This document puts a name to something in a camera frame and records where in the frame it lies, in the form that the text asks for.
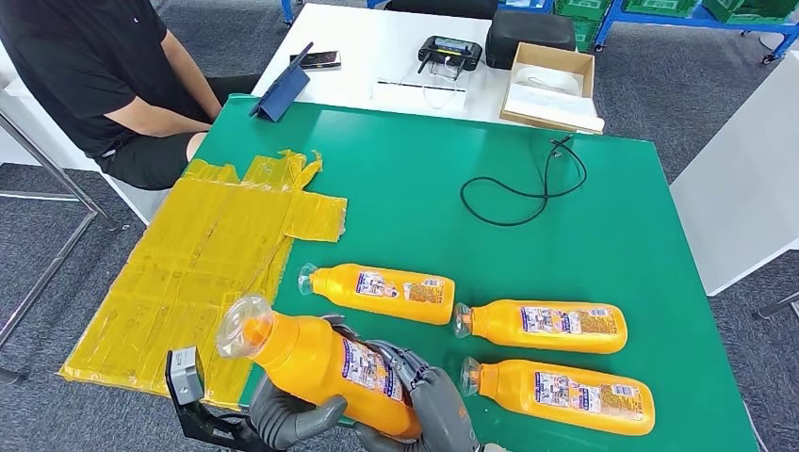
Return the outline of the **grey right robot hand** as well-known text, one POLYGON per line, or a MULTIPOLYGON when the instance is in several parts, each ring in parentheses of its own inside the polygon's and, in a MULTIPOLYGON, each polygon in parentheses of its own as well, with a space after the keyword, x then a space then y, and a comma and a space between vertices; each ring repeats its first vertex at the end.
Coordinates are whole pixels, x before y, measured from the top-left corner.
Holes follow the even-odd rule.
POLYGON ((412 408, 421 426, 418 439, 403 443, 361 423, 354 431, 367 451, 480 451, 463 399, 450 376, 409 348, 400 348, 383 340, 369 340, 398 374, 411 398, 412 408))

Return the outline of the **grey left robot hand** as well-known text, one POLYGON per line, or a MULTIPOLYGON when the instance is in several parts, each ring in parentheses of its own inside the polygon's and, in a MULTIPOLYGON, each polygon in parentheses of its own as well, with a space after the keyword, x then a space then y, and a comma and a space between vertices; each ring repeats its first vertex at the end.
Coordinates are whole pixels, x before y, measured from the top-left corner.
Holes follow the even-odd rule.
POLYGON ((306 402, 281 390, 264 373, 253 391, 249 417, 270 449, 286 451, 336 426, 347 407, 342 395, 333 395, 318 406, 306 402))

